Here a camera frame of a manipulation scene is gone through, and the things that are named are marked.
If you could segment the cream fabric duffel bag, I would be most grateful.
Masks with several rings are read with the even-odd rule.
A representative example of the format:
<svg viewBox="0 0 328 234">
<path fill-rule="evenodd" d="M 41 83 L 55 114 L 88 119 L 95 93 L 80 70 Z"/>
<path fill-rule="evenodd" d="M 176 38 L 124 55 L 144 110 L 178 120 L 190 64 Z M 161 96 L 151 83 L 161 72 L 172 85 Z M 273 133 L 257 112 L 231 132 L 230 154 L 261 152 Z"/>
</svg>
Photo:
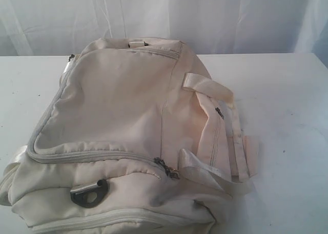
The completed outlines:
<svg viewBox="0 0 328 234">
<path fill-rule="evenodd" d="M 257 152 L 186 44 L 99 39 L 69 58 L 1 205 L 34 233 L 218 233 Z"/>
</svg>

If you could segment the white backdrop curtain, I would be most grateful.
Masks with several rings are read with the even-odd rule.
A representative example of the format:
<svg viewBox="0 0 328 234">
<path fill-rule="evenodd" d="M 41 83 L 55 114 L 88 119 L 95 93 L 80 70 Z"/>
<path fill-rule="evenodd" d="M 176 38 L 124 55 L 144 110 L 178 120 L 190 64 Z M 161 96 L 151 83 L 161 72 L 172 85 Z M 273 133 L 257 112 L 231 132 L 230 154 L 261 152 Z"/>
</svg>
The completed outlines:
<svg viewBox="0 0 328 234">
<path fill-rule="evenodd" d="M 68 55 L 104 38 L 161 37 L 199 54 L 327 58 L 327 0 L 1 0 L 1 55 Z"/>
</svg>

